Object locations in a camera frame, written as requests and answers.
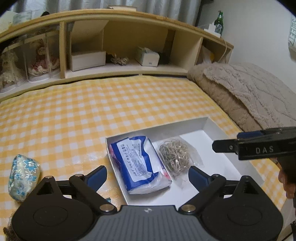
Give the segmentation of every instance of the yellow checkered tablecloth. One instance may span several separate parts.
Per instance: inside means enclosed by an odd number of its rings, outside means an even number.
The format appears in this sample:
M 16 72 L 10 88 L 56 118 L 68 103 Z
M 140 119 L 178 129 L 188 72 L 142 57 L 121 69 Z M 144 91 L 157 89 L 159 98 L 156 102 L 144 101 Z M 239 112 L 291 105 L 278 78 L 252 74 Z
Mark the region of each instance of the yellow checkered tablecloth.
M 30 91 L 0 104 L 0 226 L 18 207 L 8 194 L 17 154 L 36 159 L 42 177 L 68 179 L 99 165 L 108 170 L 99 193 L 124 204 L 106 156 L 105 137 L 209 116 L 230 138 L 240 129 L 196 84 L 186 79 L 135 76 L 84 80 Z M 285 201 L 270 160 L 252 161 L 265 180 L 263 189 L 281 209 Z

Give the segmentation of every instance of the open box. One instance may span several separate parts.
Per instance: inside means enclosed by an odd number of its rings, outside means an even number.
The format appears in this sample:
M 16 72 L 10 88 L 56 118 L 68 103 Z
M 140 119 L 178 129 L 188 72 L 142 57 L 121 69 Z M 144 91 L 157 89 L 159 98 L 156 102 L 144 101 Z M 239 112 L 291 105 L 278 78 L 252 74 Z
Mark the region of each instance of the open box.
M 108 147 L 116 141 L 139 135 L 147 136 L 155 149 L 164 139 L 180 136 L 196 148 L 204 165 L 200 169 L 205 173 L 209 175 L 218 173 L 228 180 L 239 180 L 242 175 L 249 175 L 258 185 L 263 185 L 261 176 L 249 161 L 239 161 L 234 153 L 215 153 L 212 150 L 214 140 L 227 139 L 228 137 L 209 117 L 197 118 L 106 138 L 107 154 L 120 190 L 128 205 L 175 205 L 178 209 L 198 193 L 189 180 L 180 187 L 172 178 L 173 182 L 169 188 L 149 194 L 129 194 L 119 168 L 110 156 Z

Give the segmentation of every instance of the gray curtain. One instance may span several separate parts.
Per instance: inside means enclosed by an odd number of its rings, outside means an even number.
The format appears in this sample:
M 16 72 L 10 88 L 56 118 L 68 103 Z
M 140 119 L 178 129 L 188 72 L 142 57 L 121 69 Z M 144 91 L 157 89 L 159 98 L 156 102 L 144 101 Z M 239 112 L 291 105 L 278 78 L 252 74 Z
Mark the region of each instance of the gray curtain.
M 138 11 L 158 14 L 194 25 L 201 0 L 19 0 L 11 11 L 41 9 L 50 13 L 75 9 L 106 8 L 108 5 L 136 7 Z

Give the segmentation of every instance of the ribbed gray panel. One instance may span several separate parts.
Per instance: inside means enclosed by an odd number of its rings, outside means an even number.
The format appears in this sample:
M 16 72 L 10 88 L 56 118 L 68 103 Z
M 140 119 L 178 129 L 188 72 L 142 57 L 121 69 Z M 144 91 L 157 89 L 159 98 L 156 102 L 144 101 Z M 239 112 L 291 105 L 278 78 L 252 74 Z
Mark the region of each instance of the ribbed gray panel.
M 174 206 L 123 206 L 99 218 L 81 241 L 217 241 L 197 218 L 181 215 Z

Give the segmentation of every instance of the wooden headboard shelf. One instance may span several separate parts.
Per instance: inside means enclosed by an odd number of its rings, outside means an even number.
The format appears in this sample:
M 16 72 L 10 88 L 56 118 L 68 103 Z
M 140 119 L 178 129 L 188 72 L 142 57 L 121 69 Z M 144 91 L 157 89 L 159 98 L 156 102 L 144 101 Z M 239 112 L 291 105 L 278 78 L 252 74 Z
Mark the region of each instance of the wooden headboard shelf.
M 76 24 L 71 36 L 73 23 L 76 21 L 79 24 Z M 197 62 L 201 45 L 206 45 L 215 54 L 215 60 L 225 51 L 223 39 L 197 27 L 159 15 L 113 9 L 82 9 L 43 16 L 12 26 L 0 34 L 0 42 L 54 25 L 59 26 L 60 74 L 38 82 L 26 82 L 6 93 L 0 93 L 0 101 L 29 90 L 90 78 L 130 74 L 186 76 L 187 71 Z M 227 62 L 233 45 L 226 44 Z M 138 46 L 166 53 L 170 57 L 170 63 L 159 64 L 158 67 L 141 66 L 134 60 L 135 48 Z M 68 65 L 71 47 L 73 50 L 81 48 L 116 53 L 120 57 L 129 57 L 130 62 L 126 66 L 106 64 L 72 72 Z

